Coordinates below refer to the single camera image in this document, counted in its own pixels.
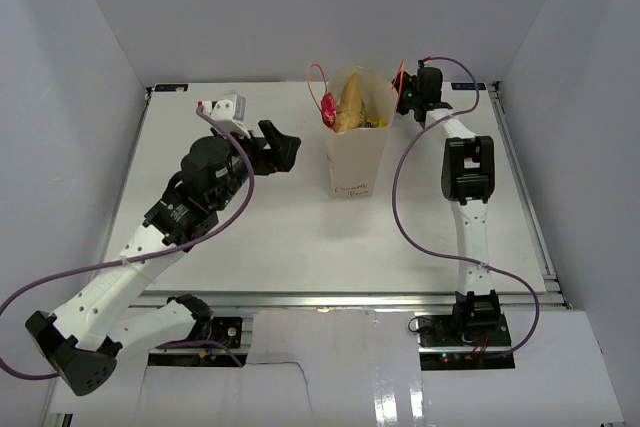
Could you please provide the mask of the red snack packet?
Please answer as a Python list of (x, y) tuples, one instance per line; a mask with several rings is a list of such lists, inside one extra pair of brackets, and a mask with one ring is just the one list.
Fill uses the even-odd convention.
[(321, 118), (324, 125), (330, 129), (334, 127), (337, 118), (336, 102), (331, 92), (323, 95), (320, 102)]

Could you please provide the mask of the brown kraft chips bag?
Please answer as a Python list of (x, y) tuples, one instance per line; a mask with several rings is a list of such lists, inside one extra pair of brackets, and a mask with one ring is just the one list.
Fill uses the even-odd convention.
[(352, 74), (340, 95), (336, 106), (336, 116), (333, 124), (335, 133), (345, 133), (360, 128), (365, 123), (364, 99), (360, 89), (361, 76)]

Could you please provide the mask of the yellow snack bar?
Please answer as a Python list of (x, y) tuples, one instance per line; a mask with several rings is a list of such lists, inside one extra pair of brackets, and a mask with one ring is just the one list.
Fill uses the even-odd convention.
[(366, 119), (362, 124), (363, 128), (369, 128), (369, 129), (384, 128), (386, 126), (387, 126), (387, 123), (383, 119)]

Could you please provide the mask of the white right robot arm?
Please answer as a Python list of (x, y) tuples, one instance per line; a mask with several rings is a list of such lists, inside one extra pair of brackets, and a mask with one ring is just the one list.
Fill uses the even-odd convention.
[(494, 141), (466, 127), (442, 100), (440, 69), (418, 62), (413, 75), (402, 71), (393, 82), (400, 95), (396, 112), (411, 112), (421, 126), (430, 125), (442, 139), (441, 190), (449, 202), (457, 239), (459, 272), (451, 331), (472, 346), (488, 337), (501, 316), (489, 261), (488, 203), (495, 190)]

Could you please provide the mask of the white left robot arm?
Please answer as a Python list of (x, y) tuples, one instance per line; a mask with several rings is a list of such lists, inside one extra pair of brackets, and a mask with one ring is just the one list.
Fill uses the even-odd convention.
[(124, 314), (161, 273), (214, 231), (219, 212), (246, 182), (293, 168), (300, 138), (268, 120), (258, 126), (260, 136), (213, 131), (196, 140), (116, 265), (53, 312), (36, 311), (26, 320), (39, 351), (76, 396), (99, 389), (128, 355), (173, 341), (199, 346), (209, 339), (212, 311), (192, 294), (172, 297), (136, 318)]

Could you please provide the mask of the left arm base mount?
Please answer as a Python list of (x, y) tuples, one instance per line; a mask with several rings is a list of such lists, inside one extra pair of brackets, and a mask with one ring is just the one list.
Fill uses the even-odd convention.
[(156, 349), (148, 356), (153, 367), (241, 368), (247, 354), (241, 317), (214, 317), (209, 338), (193, 346)]

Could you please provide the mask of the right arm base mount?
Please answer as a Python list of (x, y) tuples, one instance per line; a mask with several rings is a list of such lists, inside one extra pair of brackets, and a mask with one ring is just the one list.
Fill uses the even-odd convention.
[(512, 370), (516, 367), (504, 315), (494, 327), (459, 333), (452, 315), (418, 315), (407, 323), (423, 372)]

